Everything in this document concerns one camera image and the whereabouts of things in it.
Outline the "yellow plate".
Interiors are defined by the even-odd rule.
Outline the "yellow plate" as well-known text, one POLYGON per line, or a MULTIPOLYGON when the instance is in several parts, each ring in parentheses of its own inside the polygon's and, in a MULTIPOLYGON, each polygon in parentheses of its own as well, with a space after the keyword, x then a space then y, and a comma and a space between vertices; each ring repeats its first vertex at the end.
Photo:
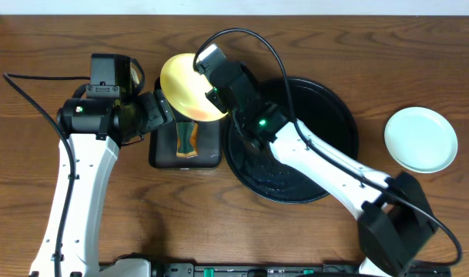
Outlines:
POLYGON ((169 104, 179 113, 195 121, 213 122, 222 113, 206 97, 213 87, 204 75, 193 70, 193 53, 168 59, 160 72, 160 86, 169 104))

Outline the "light green plate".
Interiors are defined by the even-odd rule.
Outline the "light green plate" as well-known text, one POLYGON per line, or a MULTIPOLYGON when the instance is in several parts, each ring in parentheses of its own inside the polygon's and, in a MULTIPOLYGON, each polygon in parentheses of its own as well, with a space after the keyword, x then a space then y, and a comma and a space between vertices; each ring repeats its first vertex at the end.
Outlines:
POLYGON ((438 112, 424 107, 403 108, 384 128, 391 157, 413 172, 434 173, 448 167, 458 151, 453 126, 438 112))

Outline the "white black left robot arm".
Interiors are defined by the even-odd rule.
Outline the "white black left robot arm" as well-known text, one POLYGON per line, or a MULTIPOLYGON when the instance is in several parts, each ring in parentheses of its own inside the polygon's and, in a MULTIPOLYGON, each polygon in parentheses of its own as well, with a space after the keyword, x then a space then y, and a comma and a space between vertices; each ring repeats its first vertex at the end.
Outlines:
POLYGON ((126 255, 99 264, 99 229, 121 147, 173 120, 161 90, 128 98, 71 98, 59 110, 59 176, 31 276, 151 276, 152 261, 126 255))

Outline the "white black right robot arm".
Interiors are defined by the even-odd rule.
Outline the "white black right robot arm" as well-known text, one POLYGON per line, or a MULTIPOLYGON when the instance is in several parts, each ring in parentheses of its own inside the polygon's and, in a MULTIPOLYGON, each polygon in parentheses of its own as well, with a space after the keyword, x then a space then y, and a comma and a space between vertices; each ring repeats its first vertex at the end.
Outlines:
POLYGON ((262 98, 260 87, 241 62, 195 64, 212 90, 206 97, 228 112, 239 134, 255 147, 266 146, 284 165, 311 179, 357 220, 366 275, 403 276, 436 233, 439 223, 420 183, 406 172, 392 178, 367 167, 313 134, 296 118, 290 80, 283 78, 285 105, 262 98))

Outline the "orange green sponge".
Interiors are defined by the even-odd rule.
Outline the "orange green sponge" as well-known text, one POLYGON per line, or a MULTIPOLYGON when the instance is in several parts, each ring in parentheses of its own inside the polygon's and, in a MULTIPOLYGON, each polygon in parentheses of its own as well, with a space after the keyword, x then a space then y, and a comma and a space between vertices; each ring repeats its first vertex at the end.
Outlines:
POLYGON ((188 159, 198 155, 197 132, 198 124, 196 122, 176 123, 177 157, 188 159))

